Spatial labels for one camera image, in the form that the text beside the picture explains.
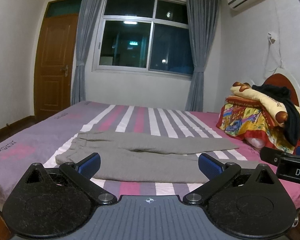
bed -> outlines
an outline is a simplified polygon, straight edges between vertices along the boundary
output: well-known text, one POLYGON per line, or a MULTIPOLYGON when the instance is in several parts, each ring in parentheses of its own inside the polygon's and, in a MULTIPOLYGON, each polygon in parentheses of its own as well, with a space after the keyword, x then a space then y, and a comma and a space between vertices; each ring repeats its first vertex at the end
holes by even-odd
MULTIPOLYGON (((223 160, 261 163, 259 153, 242 141, 216 128, 218 113, 184 112, 136 106, 108 105, 84 101, 25 129, 0 143, 0 210, 10 192, 34 162, 55 167, 55 156, 65 152, 80 130, 112 130, 156 136, 228 138, 239 148, 208 154, 223 160)), ((183 196, 201 184, 122 182, 91 179, 102 188, 120 195, 183 196)), ((300 207, 300 185, 283 181, 300 207)))

headboard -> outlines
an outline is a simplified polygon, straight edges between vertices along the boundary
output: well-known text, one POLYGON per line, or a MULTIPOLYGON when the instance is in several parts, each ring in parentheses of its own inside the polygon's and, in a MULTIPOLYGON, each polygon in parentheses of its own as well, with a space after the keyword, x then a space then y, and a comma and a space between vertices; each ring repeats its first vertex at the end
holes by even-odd
POLYGON ((266 79, 264 84, 287 87, 291 91, 291 101, 296 106, 300 106, 300 86, 288 71, 278 68, 272 76, 266 79))

wall outlet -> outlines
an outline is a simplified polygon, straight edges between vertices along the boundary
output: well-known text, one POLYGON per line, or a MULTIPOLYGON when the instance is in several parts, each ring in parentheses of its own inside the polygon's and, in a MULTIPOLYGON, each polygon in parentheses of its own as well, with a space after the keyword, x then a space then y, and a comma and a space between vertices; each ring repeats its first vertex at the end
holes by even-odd
POLYGON ((277 39, 278 39, 278 36, 276 33, 274 33, 274 32, 268 33, 268 40, 271 42, 271 44, 274 44, 277 39))

curtain tie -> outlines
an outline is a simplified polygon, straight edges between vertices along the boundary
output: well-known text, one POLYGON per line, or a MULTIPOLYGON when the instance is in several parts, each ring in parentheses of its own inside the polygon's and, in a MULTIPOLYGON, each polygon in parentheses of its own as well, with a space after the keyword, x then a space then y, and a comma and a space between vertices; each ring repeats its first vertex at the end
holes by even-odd
POLYGON ((194 72, 204 72, 204 67, 195 67, 194 72))
POLYGON ((76 62, 76 66, 79 67, 79 66, 84 66, 84 62, 82 60, 77 60, 76 62))

gray curtain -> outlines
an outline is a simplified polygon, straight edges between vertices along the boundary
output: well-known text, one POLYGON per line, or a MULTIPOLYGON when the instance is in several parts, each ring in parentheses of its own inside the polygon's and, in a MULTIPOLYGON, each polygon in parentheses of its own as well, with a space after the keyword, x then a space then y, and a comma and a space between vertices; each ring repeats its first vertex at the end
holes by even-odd
POLYGON ((76 36, 76 68, 71 105, 86 100, 84 69, 102 0, 82 0, 76 36))
POLYGON ((204 70, 217 28, 220 0, 186 0, 194 73, 186 111, 203 111, 204 70))

